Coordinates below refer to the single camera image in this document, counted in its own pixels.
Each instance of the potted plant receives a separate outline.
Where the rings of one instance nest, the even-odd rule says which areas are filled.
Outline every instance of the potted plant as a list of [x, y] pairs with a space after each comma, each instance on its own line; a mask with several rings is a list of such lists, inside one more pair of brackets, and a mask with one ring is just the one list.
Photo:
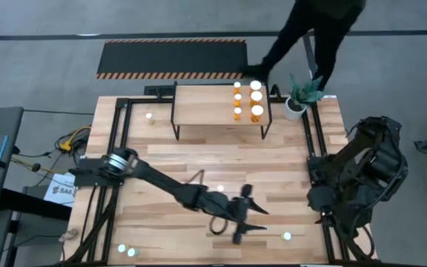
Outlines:
[[304, 113], [308, 105], [320, 100], [324, 93], [318, 90], [322, 77], [312, 80], [303, 87], [298, 85], [291, 75], [291, 92], [285, 103], [285, 117], [297, 120]]

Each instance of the black pants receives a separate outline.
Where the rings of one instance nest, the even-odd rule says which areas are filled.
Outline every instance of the black pants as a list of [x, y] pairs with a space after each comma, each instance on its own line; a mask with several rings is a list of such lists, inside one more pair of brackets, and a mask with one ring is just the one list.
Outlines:
[[322, 76], [320, 88], [323, 89], [334, 70], [337, 51], [345, 35], [361, 14], [362, 9], [354, 8], [342, 19], [333, 19], [320, 12], [309, 0], [297, 0], [284, 28], [279, 32], [262, 65], [268, 70], [278, 63], [299, 38], [314, 29], [316, 43], [315, 56], [317, 72], [314, 78]]

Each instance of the white pot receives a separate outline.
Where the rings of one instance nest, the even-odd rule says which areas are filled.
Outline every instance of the white pot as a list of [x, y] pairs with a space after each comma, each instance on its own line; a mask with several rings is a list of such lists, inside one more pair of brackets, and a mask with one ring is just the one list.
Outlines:
[[288, 107], [289, 99], [291, 99], [291, 97], [288, 97], [288, 99], [286, 99], [286, 102], [285, 102], [285, 117], [286, 117], [286, 119], [289, 119], [291, 121], [298, 120], [299, 118], [301, 118], [301, 116], [304, 113], [307, 106], [301, 104], [301, 107], [302, 107], [301, 111], [293, 111]]

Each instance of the person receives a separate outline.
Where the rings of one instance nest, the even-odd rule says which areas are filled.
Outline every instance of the person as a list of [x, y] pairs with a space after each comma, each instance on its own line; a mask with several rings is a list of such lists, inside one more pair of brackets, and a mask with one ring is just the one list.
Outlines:
[[317, 71], [313, 79], [322, 77], [319, 89], [324, 90], [334, 70], [337, 51], [345, 35], [355, 23], [366, 0], [296, 0], [284, 28], [262, 63], [244, 66], [244, 76], [267, 82], [271, 69], [299, 38], [314, 29]]

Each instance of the green plant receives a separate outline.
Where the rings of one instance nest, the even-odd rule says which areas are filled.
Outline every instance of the green plant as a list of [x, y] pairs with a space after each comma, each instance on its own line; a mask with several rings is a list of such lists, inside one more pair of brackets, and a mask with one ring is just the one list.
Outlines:
[[301, 87], [296, 83], [294, 76], [291, 76], [291, 100], [294, 102], [294, 105], [301, 106], [310, 105], [318, 100], [320, 100], [324, 96], [324, 92], [319, 90], [319, 84], [322, 81], [322, 77], [312, 80]]

